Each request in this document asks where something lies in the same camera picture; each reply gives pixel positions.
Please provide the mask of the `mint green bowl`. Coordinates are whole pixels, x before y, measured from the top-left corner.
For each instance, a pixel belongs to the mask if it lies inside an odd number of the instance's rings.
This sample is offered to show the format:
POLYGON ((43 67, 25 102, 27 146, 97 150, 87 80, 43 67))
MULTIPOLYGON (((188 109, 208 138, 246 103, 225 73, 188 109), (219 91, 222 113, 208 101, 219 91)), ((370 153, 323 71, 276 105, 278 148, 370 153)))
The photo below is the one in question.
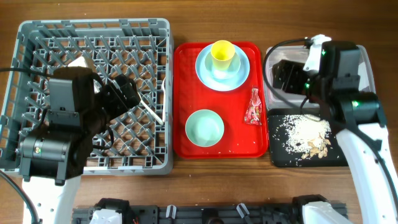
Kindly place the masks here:
POLYGON ((199 147, 211 147, 224 135, 224 122, 212 110, 198 110, 186 120, 185 134, 188 140, 199 147))

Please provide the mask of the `rice and food scraps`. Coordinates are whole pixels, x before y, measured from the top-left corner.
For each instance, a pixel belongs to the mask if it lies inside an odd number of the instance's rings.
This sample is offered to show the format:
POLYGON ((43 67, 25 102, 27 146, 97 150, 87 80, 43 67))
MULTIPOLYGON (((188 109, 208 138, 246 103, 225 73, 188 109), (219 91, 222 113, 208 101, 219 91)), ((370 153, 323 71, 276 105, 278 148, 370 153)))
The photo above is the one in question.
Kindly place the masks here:
POLYGON ((331 146, 329 122, 310 114, 282 115, 271 134, 288 154, 298 155, 301 160, 328 155, 331 146))

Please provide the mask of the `white plastic spoon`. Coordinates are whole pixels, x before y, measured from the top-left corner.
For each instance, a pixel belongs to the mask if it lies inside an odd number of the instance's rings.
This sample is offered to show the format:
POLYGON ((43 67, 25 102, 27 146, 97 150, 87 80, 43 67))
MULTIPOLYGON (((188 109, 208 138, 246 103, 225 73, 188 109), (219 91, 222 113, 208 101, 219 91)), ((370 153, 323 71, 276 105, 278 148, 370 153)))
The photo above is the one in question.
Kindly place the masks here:
POLYGON ((141 105, 160 125, 165 124, 166 111, 166 84, 167 79, 155 81, 146 79, 139 86, 141 105))

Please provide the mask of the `yellow plastic cup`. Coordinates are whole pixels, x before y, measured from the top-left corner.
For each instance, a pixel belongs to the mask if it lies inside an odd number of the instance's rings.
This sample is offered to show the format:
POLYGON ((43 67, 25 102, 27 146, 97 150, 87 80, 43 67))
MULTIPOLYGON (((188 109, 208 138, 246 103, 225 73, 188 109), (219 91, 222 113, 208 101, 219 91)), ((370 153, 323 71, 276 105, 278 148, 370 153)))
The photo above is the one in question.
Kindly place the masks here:
POLYGON ((227 70, 235 55, 234 45, 227 40, 218 40, 211 46, 213 66, 217 70, 227 70))

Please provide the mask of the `red snack wrapper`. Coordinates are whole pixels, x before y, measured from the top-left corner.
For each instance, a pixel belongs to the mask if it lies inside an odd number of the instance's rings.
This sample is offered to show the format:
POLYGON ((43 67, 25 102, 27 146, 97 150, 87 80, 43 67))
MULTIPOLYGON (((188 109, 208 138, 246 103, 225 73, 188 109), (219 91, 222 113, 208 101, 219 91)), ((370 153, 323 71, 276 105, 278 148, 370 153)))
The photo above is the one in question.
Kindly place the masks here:
POLYGON ((253 124, 261 126, 262 103, 259 97, 259 89, 253 87, 251 90, 251 97, 249 105, 244 115, 244 122, 246 124, 253 124))

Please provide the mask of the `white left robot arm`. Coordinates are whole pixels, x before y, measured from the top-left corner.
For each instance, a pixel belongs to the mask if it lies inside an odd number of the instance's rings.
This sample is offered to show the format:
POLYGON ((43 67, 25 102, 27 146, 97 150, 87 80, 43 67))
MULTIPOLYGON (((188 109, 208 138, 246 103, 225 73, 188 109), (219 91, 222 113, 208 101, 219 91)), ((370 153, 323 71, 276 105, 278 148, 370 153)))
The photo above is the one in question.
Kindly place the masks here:
POLYGON ((93 138, 110 131, 109 122, 139 104, 136 84, 119 75, 94 91, 98 75, 55 75, 49 80, 48 125, 21 142, 22 188, 40 223, 69 223, 93 138))

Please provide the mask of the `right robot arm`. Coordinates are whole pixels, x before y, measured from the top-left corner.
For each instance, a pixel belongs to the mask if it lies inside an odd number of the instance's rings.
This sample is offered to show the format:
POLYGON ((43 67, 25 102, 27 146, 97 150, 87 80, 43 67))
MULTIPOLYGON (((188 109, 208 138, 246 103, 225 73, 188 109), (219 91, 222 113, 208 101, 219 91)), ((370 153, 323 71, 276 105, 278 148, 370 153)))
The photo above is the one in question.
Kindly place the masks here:
POLYGON ((397 172, 383 107, 373 92, 359 91, 360 50, 350 41, 299 41, 318 68, 294 87, 320 107, 351 171, 364 223, 397 223, 397 172))

